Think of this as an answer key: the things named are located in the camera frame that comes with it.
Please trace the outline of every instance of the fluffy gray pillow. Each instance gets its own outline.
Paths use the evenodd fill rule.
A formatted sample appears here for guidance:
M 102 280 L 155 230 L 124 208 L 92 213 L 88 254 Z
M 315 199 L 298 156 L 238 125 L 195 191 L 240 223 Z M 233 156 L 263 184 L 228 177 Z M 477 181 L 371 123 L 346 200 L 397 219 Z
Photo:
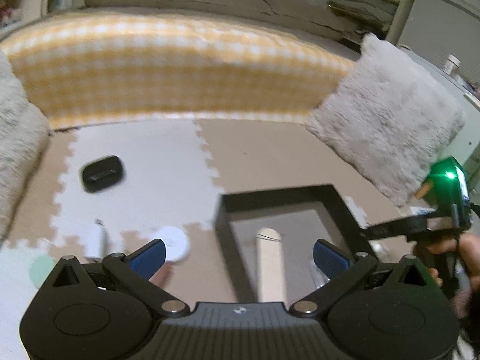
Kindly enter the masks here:
M 29 103 L 22 83 L 0 51 L 0 240 L 38 155 L 49 140 L 49 123 Z
M 309 129 L 402 205 L 464 123 L 461 105 L 438 81 L 369 34 L 362 57 L 312 112 Z

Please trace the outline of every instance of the black square frame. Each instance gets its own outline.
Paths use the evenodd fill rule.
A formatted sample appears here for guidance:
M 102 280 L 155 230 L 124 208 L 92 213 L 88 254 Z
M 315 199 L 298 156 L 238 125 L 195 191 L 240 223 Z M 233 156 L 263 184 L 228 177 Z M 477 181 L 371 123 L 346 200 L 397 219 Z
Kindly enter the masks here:
M 332 184 L 222 195 L 215 221 L 215 231 L 238 302 L 256 302 L 257 296 L 250 285 L 240 256 L 239 245 L 230 225 L 232 214 L 315 202 L 321 202 L 324 205 L 352 255 L 364 251 L 375 256 L 368 240 L 361 235 L 362 229 Z

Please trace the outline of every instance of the white disc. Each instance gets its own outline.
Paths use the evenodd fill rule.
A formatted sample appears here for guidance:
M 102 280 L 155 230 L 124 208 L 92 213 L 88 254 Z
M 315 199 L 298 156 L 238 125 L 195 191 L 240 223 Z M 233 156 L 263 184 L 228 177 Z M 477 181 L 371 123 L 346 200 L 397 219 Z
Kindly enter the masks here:
M 166 261 L 175 262 L 185 258 L 190 251 L 187 235 L 178 227 L 165 226 L 152 235 L 152 239 L 160 238 L 165 244 Z

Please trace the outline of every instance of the metal screw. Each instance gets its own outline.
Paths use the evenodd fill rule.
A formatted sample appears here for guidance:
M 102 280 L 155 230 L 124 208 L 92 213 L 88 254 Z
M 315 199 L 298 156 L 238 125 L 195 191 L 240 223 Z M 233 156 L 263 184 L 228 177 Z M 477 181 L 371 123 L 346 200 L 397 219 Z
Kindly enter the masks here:
M 301 300 L 300 302 L 295 303 L 293 308 L 302 314 L 311 314 L 318 309 L 318 306 L 311 300 Z
M 185 309 L 185 303 L 177 299 L 167 300 L 162 303 L 162 309 L 164 309 L 165 311 L 171 312 L 173 314 L 176 314 L 177 312 L 180 312 L 183 309 Z

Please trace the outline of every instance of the green light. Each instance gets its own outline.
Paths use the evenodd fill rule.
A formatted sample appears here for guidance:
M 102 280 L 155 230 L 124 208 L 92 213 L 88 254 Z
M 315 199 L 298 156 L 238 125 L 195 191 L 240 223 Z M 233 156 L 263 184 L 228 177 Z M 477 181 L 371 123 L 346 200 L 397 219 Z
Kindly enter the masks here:
M 445 172 L 445 176 L 447 176 L 450 180 L 453 180 L 455 177 L 457 177 L 457 175 L 453 172 Z

